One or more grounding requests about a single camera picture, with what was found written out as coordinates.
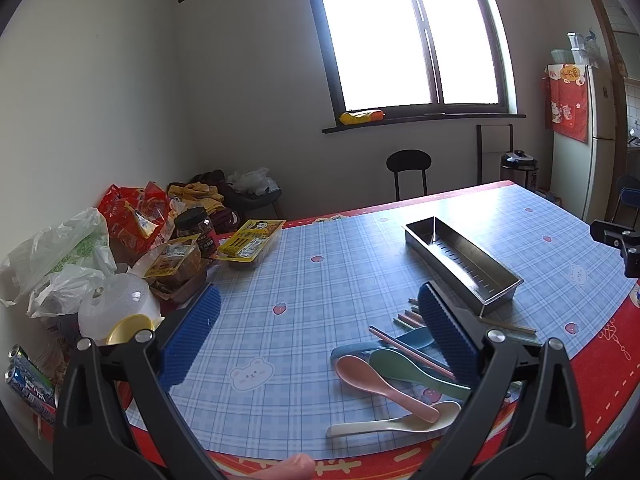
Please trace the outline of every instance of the window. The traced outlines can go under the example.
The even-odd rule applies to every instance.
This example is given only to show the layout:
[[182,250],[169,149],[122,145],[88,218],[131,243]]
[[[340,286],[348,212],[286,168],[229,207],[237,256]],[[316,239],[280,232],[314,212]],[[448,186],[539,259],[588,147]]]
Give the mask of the window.
[[506,113],[486,0],[311,0],[334,112]]

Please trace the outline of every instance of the window frame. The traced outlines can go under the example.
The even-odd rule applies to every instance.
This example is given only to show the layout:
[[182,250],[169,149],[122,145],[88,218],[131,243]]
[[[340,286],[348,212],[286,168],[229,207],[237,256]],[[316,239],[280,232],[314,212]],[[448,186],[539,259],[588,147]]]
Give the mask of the window frame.
[[[337,125],[341,126],[342,123],[339,121],[340,115],[347,111],[347,109],[344,103],[344,95],[342,94],[342,84],[340,82],[338,63],[335,58],[334,43],[331,37],[329,21],[324,9],[324,2],[322,0],[309,1],[311,3],[314,22],[316,24],[316,31],[318,32],[322,61],[324,62],[324,70],[326,72],[327,83],[329,85],[329,94],[334,108],[335,121]],[[408,122],[411,118],[415,118],[415,120],[432,120],[437,118],[437,116],[444,119],[454,118],[454,116],[458,116],[460,114],[482,116],[483,114],[504,115],[509,113],[504,61],[502,59],[502,51],[498,42],[498,33],[489,8],[488,0],[478,0],[478,4],[482,14],[482,20],[484,21],[484,28],[487,32],[492,58],[494,60],[498,103],[444,103],[438,57],[434,48],[431,27],[429,26],[429,20],[424,8],[424,3],[422,0],[412,0],[416,26],[420,29],[423,27],[426,31],[426,34],[421,33],[420,37],[422,39],[422,49],[427,68],[427,76],[430,82],[431,97],[434,102],[428,104],[378,107],[378,109],[381,109],[385,113],[385,121],[391,120],[393,122]]]

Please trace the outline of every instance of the window sill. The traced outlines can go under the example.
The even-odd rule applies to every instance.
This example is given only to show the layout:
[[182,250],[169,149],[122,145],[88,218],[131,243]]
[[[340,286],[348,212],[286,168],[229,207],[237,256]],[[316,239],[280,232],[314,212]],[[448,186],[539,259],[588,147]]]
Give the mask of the window sill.
[[382,126],[384,124],[400,124],[415,123],[417,121],[440,121],[444,119],[525,119],[524,114],[496,114],[496,113],[476,113],[476,114],[424,114],[415,117],[400,117],[395,119],[382,119],[381,121],[372,121],[370,123],[361,124],[340,124],[333,128],[325,128],[322,130],[324,134],[333,134],[335,132],[343,132],[345,130],[353,130],[355,128],[366,128],[368,126]]

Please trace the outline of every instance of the rectangular metal container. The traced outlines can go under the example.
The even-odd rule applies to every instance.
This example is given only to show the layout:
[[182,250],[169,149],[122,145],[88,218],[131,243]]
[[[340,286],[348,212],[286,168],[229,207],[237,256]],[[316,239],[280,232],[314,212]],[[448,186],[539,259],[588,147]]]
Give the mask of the rectangular metal container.
[[402,226],[405,239],[476,314],[506,303],[523,279],[453,230],[431,217]]

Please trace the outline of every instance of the white plastic jug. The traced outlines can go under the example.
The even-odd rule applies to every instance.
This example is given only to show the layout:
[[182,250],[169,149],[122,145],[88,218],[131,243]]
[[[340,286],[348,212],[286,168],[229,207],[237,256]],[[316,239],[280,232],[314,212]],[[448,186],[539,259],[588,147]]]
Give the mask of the white plastic jug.
[[144,280],[133,274],[114,274],[82,300],[78,311],[80,333],[103,346],[114,327],[134,314],[156,320],[160,303]]

